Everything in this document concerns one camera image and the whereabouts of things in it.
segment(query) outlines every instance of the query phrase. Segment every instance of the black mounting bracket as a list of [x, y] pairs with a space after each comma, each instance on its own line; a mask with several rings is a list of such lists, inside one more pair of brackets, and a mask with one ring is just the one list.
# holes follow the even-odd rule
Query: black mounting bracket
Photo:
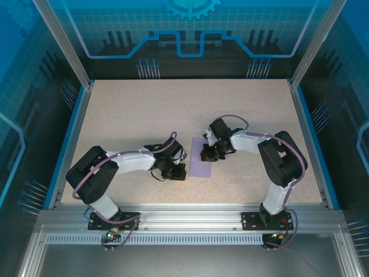
[[[120, 215], [120, 218], [119, 219], [114, 219], [114, 221], [123, 221], [125, 219], [129, 219], [129, 218], [132, 218], [136, 215], [139, 215], [140, 213], [139, 212], [122, 212], [121, 215]], [[133, 226], [135, 224], [135, 220], [132, 220], [132, 221], [129, 221], [121, 226], [119, 226], [119, 230], [120, 231], [130, 231], [132, 230]], [[88, 222], [88, 227], [87, 229], [88, 230], [94, 230], [94, 231], [109, 231], [110, 229], [112, 229], [113, 227], [116, 227], [117, 224], [110, 224], [110, 223], [107, 223], [105, 221], [103, 221], [101, 218], [99, 218], [98, 215], [96, 215], [94, 212], [92, 212], [90, 214], [90, 220]]]
[[281, 221], [282, 219], [287, 220], [288, 230], [293, 230], [293, 221], [291, 214], [289, 212], [282, 212], [278, 218], [273, 218], [273, 220], [265, 226], [264, 222], [260, 218], [259, 212], [242, 212], [241, 213], [241, 223], [243, 231], [284, 231], [286, 230], [286, 225]]

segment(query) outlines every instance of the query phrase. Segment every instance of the glass wall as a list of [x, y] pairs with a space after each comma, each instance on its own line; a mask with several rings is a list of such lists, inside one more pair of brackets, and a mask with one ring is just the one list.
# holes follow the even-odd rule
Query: glass wall
[[286, 78], [331, 0], [50, 3], [90, 78]]
[[369, 221], [368, 14], [369, 2], [347, 1], [301, 83], [348, 223]]
[[32, 1], [0, 0], [0, 276], [15, 276], [81, 84]]

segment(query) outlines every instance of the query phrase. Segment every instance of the blue panel edge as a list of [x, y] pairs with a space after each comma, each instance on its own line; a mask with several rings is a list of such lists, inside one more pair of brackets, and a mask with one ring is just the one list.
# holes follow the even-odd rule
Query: blue panel edge
[[80, 108], [84, 91], [85, 91], [85, 88], [83, 86], [81, 86], [80, 92], [79, 92], [78, 97], [77, 97], [76, 105], [74, 105], [74, 109], [73, 109], [73, 112], [72, 112], [71, 117], [70, 117], [67, 132], [65, 133], [65, 137], [64, 137], [63, 144], [62, 144], [62, 148], [60, 150], [57, 165], [55, 166], [55, 170], [54, 170], [54, 173], [53, 173], [52, 178], [51, 178], [50, 186], [49, 186], [49, 189], [47, 191], [47, 195], [46, 195], [46, 199], [45, 199], [45, 202], [44, 202], [44, 205], [43, 205], [43, 209], [48, 209], [48, 207], [50, 205], [50, 202], [52, 200], [52, 194], [53, 194], [53, 192], [55, 190], [55, 187], [57, 185], [58, 175], [59, 175], [60, 169], [62, 167], [65, 152], [67, 150], [67, 146], [68, 146], [68, 143], [69, 143], [69, 140], [70, 140], [71, 131], [73, 130], [74, 124], [76, 122], [78, 109]]
[[318, 136], [317, 136], [317, 133], [315, 132], [314, 125], [312, 124], [310, 113], [309, 113], [309, 110], [307, 108], [305, 97], [302, 93], [302, 89], [301, 89], [300, 85], [298, 85], [297, 91], [298, 91], [298, 94], [299, 94], [299, 97], [300, 97], [300, 100], [301, 100], [302, 109], [304, 111], [304, 114], [305, 114], [305, 117], [306, 117], [306, 120], [307, 120], [308, 128], [309, 128], [309, 131], [311, 133], [312, 143], [314, 144], [314, 147], [317, 150], [318, 159], [319, 159], [319, 162], [320, 162], [321, 167], [322, 167], [323, 176], [324, 176], [325, 182], [327, 184], [329, 197], [330, 197], [330, 200], [332, 202], [333, 209], [340, 209], [340, 205], [338, 204], [337, 196], [336, 196], [336, 193], [334, 192], [333, 184], [332, 184], [332, 181], [331, 181], [329, 173], [328, 173], [328, 168], [327, 168], [327, 165], [326, 165], [324, 157], [323, 157], [323, 152], [322, 152], [321, 146], [320, 146], [319, 141], [318, 141]]

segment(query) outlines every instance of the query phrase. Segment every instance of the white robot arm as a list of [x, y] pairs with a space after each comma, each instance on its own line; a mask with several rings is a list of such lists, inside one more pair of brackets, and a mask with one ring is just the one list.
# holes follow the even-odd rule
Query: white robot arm
[[[286, 131], [274, 136], [285, 141], [300, 155], [306, 169], [307, 162], [291, 136]], [[236, 151], [260, 154], [271, 180], [266, 199], [260, 206], [260, 218], [267, 226], [274, 216], [284, 212], [284, 201], [290, 185], [302, 174], [301, 163], [296, 155], [270, 137], [256, 136], [240, 128], [231, 130], [221, 118], [210, 124], [204, 137], [208, 143], [204, 144], [201, 152], [202, 161], [215, 162]]]
[[92, 207], [103, 218], [111, 221], [120, 220], [120, 209], [106, 193], [116, 175], [136, 170], [159, 169], [163, 179], [182, 181], [186, 178], [186, 165], [180, 163], [186, 158], [186, 151], [177, 141], [172, 142], [172, 140], [175, 139], [171, 137], [164, 144], [145, 145], [133, 154], [119, 154], [104, 151], [100, 146], [92, 147], [68, 171], [66, 179], [75, 189], [102, 160], [117, 156], [96, 170], [79, 188], [78, 195], [85, 204]]

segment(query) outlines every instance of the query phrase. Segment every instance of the aluminum frame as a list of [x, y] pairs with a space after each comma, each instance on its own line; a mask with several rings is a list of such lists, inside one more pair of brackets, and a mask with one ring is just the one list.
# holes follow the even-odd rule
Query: aluminum frame
[[33, 0], [33, 3], [48, 26], [54, 39], [57, 41], [57, 44], [68, 60], [68, 63], [76, 74], [78, 80], [84, 88], [88, 89], [91, 80], [48, 0]]
[[[65, 56], [75, 71], [78, 79], [85, 88], [89, 87], [89, 78], [84, 68], [81, 68], [73, 47], [71, 46], [64, 30], [62, 29], [55, 13], [50, 5], [43, 0], [33, 0], [46, 24], [51, 30], [54, 38], [61, 47]], [[347, 225], [342, 211], [329, 210], [332, 208], [329, 192], [324, 182], [324, 176], [319, 164], [319, 159], [312, 144], [311, 134], [308, 131], [306, 119], [304, 119], [303, 109], [299, 95], [296, 92], [297, 85], [300, 83], [306, 70], [318, 52], [325, 35], [329, 32], [336, 18], [340, 14], [346, 0], [334, 0], [325, 16], [322, 24], [319, 26], [312, 42], [309, 45], [304, 57], [293, 75], [293, 88], [291, 90], [292, 98], [298, 112], [300, 124], [303, 129], [304, 137], [307, 141], [307, 147], [313, 169], [317, 175], [319, 188], [326, 196], [322, 204], [315, 205], [290, 205], [295, 209], [300, 222], [300, 233], [333, 233], [338, 252], [341, 256], [342, 266], [347, 276], [364, 276], [359, 258], [357, 257], [355, 247], [351, 236], [348, 233]], [[57, 185], [54, 190], [53, 199], [58, 202], [57, 195], [62, 192], [65, 184], [62, 176], [64, 170], [70, 166], [71, 156], [73, 156], [78, 134], [82, 125], [83, 117], [87, 109], [88, 98], [83, 98], [78, 109], [78, 124], [72, 132], [72, 137], [67, 146], [66, 157], [63, 159], [62, 169], [57, 179]], [[142, 213], [140, 228], [136, 233], [224, 233], [235, 234], [244, 233], [240, 222], [240, 212], [257, 211], [259, 204], [131, 204], [121, 205], [124, 211], [138, 211]], [[85, 207], [82, 205], [61, 205], [56, 204], [57, 209], [49, 211], [40, 211], [36, 222], [34, 232], [28, 245], [19, 276], [36, 276], [40, 262], [45, 250], [45, 241], [48, 234], [52, 233], [81, 233], [91, 234], [86, 230], [87, 219], [83, 217]]]
[[320, 23], [314, 37], [312, 38], [292, 76], [291, 83], [295, 89], [298, 87], [307, 69], [310, 67], [333, 24], [336, 22], [337, 17], [340, 15], [344, 5], [346, 4], [346, 1], [347, 0], [332, 0], [332, 3], [330, 4], [322, 22]]
[[[299, 217], [299, 233], [334, 234], [342, 271], [346, 276], [364, 276], [342, 211], [328, 210], [323, 205], [292, 205], [291, 208]], [[242, 231], [241, 228], [240, 212], [257, 211], [258, 204], [130, 204], [121, 206], [121, 209], [142, 213], [140, 227], [135, 234], [173, 237], [177, 234], [265, 233]], [[103, 231], [86, 229], [88, 220], [83, 217], [84, 211], [83, 205], [66, 205], [60, 209], [40, 211], [18, 276], [36, 276], [49, 234], [78, 234], [86, 237], [91, 234], [104, 234]]]

